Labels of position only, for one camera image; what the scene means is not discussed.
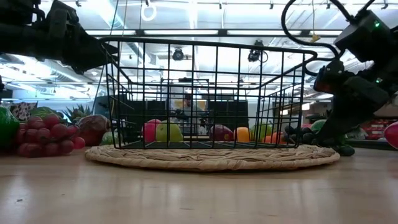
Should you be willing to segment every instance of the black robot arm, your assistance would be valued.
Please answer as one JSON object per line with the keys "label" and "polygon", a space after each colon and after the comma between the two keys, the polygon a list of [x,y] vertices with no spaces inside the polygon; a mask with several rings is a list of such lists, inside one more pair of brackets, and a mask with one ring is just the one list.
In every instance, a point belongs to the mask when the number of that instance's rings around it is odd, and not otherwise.
{"label": "black robot arm", "polygon": [[336,38],[335,45],[344,52],[349,50],[360,62],[373,61],[373,66],[357,74],[347,72],[340,61],[341,54],[325,43],[309,43],[289,34],[285,18],[290,0],[282,12],[282,28],[293,41],[311,46],[328,47],[334,58],[316,75],[314,90],[333,95],[332,111],[321,130],[315,136],[318,142],[346,134],[359,124],[371,119],[398,91],[398,28],[390,29],[372,11],[367,10],[370,0],[351,16],[337,0],[330,0],[343,13],[349,26]]}
{"label": "black robot arm", "polygon": [[[39,4],[40,0],[0,0],[0,52],[59,60],[77,73],[106,65],[110,58],[103,47],[117,52],[85,32],[74,8],[54,0],[45,17]],[[33,14],[38,18],[34,22]]]}

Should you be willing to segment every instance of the red grapes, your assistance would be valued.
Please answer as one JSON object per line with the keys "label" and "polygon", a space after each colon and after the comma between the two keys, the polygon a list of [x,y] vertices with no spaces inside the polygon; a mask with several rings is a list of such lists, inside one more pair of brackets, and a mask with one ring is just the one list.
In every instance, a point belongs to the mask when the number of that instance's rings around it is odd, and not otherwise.
{"label": "red grapes", "polygon": [[82,138],[75,137],[79,126],[66,126],[60,123],[55,114],[47,115],[44,120],[31,116],[27,124],[19,127],[16,142],[18,155],[23,157],[61,156],[74,149],[85,147]]}

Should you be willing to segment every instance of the black wire basket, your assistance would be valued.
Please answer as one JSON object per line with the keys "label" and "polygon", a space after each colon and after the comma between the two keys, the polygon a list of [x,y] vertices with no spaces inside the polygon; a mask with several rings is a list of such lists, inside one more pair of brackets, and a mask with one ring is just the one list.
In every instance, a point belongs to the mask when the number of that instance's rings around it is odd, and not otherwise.
{"label": "black wire basket", "polygon": [[[304,65],[317,57],[316,52],[130,37],[101,40],[112,43],[119,52],[114,55],[106,52],[111,64],[105,69],[115,148],[298,146],[284,134],[284,129],[301,126]],[[135,47],[138,54],[125,53],[126,46]],[[167,49],[168,53],[163,55],[167,64],[163,67],[153,66],[156,61],[148,57],[147,52],[152,52],[150,49],[155,46]],[[175,48],[188,49],[190,55],[181,50],[175,51],[179,55],[171,54]],[[196,51],[208,54],[207,60],[214,66],[198,69]],[[126,66],[126,57],[138,61]],[[256,72],[249,71],[247,63],[242,65],[248,59]],[[185,60],[189,68],[176,66],[175,61],[180,60]],[[235,67],[225,68],[226,60],[236,62]]]}

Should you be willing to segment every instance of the table surface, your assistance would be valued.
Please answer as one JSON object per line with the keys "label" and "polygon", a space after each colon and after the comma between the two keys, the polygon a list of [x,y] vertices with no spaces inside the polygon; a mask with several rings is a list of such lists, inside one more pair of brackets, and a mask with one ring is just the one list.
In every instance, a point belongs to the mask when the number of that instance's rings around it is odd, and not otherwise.
{"label": "table surface", "polygon": [[0,223],[398,223],[398,152],[288,172],[196,174],[0,158]]}

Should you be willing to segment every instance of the woven placemat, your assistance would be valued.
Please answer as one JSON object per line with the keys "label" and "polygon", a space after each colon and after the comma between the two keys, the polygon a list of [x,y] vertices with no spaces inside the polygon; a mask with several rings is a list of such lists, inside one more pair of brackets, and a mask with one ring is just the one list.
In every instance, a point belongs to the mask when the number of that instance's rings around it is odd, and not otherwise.
{"label": "woven placemat", "polygon": [[87,149],[92,161],[126,167],[213,172],[221,170],[292,170],[337,161],[333,149],[299,146],[296,149]]}

